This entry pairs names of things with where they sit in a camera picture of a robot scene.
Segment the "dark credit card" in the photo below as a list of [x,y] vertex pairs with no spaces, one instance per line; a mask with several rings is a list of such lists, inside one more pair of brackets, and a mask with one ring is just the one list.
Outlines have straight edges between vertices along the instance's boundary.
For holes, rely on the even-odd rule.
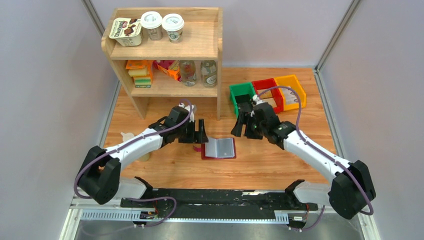
[[238,113],[250,113],[253,110],[253,106],[249,102],[241,102],[237,104]]

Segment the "red leather card holder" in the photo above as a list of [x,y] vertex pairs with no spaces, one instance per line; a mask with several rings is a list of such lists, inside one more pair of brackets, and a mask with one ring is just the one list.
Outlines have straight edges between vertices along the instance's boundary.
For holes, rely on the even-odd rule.
[[200,153],[202,160],[226,160],[237,157],[236,144],[233,137],[209,137],[208,142],[202,143],[199,146],[194,145],[193,150]]

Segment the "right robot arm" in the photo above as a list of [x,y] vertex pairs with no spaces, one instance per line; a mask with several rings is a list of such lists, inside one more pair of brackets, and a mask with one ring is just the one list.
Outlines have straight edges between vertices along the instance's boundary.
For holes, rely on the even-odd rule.
[[248,139],[266,138],[269,143],[298,156],[325,177],[327,184],[298,179],[289,185],[285,189],[285,202],[289,208],[296,210],[306,203],[331,206],[348,220],[358,213],[374,213],[371,202],[376,198],[376,190],[368,166],[361,160],[351,162],[339,157],[316,144],[298,125],[281,121],[268,103],[241,104],[231,134]]

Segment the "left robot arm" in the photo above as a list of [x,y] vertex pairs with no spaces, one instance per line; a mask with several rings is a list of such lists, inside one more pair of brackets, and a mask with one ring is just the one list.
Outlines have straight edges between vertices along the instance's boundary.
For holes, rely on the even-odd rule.
[[75,194],[100,205],[113,198],[130,198],[140,207],[148,207],[153,201],[148,184],[136,177],[124,178],[121,173],[134,161],[174,141],[182,144],[207,143],[204,120],[195,120],[196,110],[196,105],[181,103],[173,107],[169,115],[120,144],[90,148],[74,181]]

